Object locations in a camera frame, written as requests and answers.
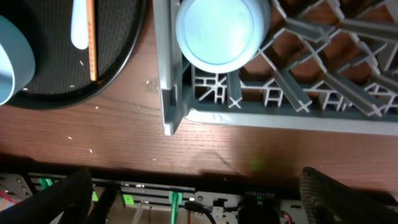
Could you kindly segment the light blue plastic knife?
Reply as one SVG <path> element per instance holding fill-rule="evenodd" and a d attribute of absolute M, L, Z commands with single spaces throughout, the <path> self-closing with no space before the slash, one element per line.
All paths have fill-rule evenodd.
<path fill-rule="evenodd" d="M 70 39 L 77 49 L 85 50 L 88 48 L 86 0 L 73 1 Z"/>

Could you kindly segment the light blue cup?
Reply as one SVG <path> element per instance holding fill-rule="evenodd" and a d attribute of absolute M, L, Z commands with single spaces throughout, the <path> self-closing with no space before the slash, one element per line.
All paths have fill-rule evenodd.
<path fill-rule="evenodd" d="M 184 0 L 177 13 L 175 34 L 181 52 L 195 67 L 228 73 L 253 58 L 270 21 L 266 0 Z"/>

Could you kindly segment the light blue bowl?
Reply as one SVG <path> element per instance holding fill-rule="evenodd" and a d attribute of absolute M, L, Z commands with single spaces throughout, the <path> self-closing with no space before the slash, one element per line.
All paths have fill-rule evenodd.
<path fill-rule="evenodd" d="M 1 105 L 32 80 L 35 67 L 29 42 L 11 21 L 1 16 Z"/>

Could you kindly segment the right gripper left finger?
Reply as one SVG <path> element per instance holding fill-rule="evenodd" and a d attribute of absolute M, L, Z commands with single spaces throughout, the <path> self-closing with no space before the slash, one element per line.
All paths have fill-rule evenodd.
<path fill-rule="evenodd" d="M 1 223 L 87 223 L 93 183 L 88 169 L 60 179 L 39 193 L 1 212 Z"/>

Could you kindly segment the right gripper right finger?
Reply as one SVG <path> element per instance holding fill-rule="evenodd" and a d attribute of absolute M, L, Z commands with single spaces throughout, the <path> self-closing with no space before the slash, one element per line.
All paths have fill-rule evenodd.
<path fill-rule="evenodd" d="M 312 167 L 303 168 L 299 191 L 309 223 L 397 223 L 393 209 Z"/>

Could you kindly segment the wooden chopstick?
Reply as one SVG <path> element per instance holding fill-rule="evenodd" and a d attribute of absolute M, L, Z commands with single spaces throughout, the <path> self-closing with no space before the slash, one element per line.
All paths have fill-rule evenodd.
<path fill-rule="evenodd" d="M 87 24 L 88 24 L 88 50 L 90 62 L 90 79 L 97 81 L 96 59 L 96 28 L 95 28 L 95 1 L 86 0 Z"/>

